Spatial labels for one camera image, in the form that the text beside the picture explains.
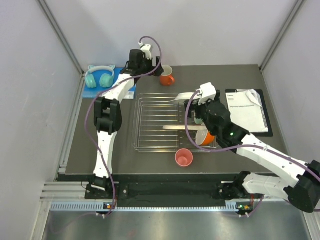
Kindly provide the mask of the orange ceramic mug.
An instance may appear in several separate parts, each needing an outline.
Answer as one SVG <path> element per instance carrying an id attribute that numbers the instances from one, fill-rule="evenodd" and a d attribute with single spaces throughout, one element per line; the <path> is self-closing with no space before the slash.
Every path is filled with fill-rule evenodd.
<path id="1" fill-rule="evenodd" d="M 163 86 L 171 86 L 175 83 L 175 79 L 173 77 L 173 69 L 169 65 L 163 65 L 163 73 L 159 77 L 160 84 Z"/>

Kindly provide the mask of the mint green ceramic bowl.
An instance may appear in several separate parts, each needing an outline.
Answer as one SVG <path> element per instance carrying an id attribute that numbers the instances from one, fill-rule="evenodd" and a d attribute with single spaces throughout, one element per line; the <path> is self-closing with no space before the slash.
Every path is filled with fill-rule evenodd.
<path id="1" fill-rule="evenodd" d="M 203 120 L 202 120 L 201 118 L 195 118 L 195 119 L 194 119 L 194 122 L 195 122 L 197 125 L 203 124 Z"/>

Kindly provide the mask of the orange bowl white inside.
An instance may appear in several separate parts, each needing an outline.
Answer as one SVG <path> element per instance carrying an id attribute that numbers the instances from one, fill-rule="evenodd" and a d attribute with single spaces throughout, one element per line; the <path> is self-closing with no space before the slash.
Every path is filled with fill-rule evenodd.
<path id="1" fill-rule="evenodd" d="M 195 143 L 198 146 L 216 146 L 216 138 L 208 130 L 198 130 L 195 136 Z"/>

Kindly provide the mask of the white ceramic plate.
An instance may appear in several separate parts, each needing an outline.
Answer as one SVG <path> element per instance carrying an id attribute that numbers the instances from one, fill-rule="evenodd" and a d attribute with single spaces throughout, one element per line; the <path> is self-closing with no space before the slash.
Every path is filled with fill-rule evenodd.
<path id="1" fill-rule="evenodd" d="M 194 94 L 193 92 L 179 93 L 175 99 L 169 101 L 169 104 L 178 105 L 179 103 L 184 103 L 185 101 L 189 101 L 193 94 Z"/>

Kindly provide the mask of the steel wire dish rack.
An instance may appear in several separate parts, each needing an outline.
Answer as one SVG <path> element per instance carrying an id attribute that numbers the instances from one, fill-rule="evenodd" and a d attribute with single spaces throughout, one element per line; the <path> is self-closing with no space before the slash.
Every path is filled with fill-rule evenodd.
<path id="1" fill-rule="evenodd" d="M 138 152 L 176 152 L 202 150 L 188 139 L 184 129 L 164 129 L 164 126 L 183 126 L 184 103 L 171 104 L 177 93 L 141 93 L 136 98 L 132 126 L 132 145 Z"/>

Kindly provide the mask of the pink plastic cup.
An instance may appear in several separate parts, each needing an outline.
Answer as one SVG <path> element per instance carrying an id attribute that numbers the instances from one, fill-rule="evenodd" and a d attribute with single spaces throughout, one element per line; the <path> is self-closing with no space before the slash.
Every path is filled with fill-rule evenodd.
<path id="1" fill-rule="evenodd" d="M 180 167 L 188 167 L 192 164 L 194 157 L 189 149 L 181 148 L 175 153 L 174 159 Z"/>

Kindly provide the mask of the pink and cream floral plate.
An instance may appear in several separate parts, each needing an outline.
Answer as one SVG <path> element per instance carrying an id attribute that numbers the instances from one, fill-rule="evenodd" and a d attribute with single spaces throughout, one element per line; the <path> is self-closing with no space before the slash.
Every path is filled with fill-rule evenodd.
<path id="1" fill-rule="evenodd" d="M 186 126 L 185 125 L 164 125 L 162 127 L 164 130 L 172 130 L 172 131 L 185 131 Z M 205 125 L 187 125 L 187 128 L 189 131 L 202 131 L 206 130 Z"/>

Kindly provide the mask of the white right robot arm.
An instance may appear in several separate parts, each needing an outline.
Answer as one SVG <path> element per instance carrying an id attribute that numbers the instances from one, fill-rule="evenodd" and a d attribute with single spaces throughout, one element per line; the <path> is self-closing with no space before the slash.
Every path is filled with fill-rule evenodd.
<path id="1" fill-rule="evenodd" d="M 193 108 L 210 134 L 216 137 L 218 152 L 231 151 L 254 161 L 275 174 L 274 177 L 248 171 L 233 181 L 234 194 L 245 198 L 249 194 L 270 195 L 291 203 L 305 213 L 317 211 L 320 201 L 320 163 L 310 163 L 290 157 L 262 142 L 248 130 L 231 121 L 231 113 L 219 99 L 201 102 L 192 100 Z"/>

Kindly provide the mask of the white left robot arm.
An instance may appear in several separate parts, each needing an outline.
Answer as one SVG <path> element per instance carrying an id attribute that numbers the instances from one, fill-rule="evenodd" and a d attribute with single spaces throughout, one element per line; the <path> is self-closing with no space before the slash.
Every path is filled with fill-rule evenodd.
<path id="1" fill-rule="evenodd" d="M 129 60 L 119 71 L 116 80 L 100 84 L 104 90 L 96 95 L 88 109 L 93 112 L 93 124 L 98 138 L 92 141 L 97 148 L 97 156 L 93 175 L 86 189 L 90 197 L 116 197 L 112 158 L 115 139 L 123 123 L 121 102 L 141 77 L 159 77 L 163 73 L 161 60 L 160 55 L 152 56 L 149 44 L 132 49 Z"/>

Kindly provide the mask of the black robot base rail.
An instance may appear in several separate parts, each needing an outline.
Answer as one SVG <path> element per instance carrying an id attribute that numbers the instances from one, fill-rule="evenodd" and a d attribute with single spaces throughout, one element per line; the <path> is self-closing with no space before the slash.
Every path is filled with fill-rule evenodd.
<path id="1" fill-rule="evenodd" d="M 224 207 L 226 201 L 244 199 L 250 205 L 259 194 L 232 188 L 237 174 L 115 174 L 93 177 L 86 200 L 115 200 L 118 207 Z"/>

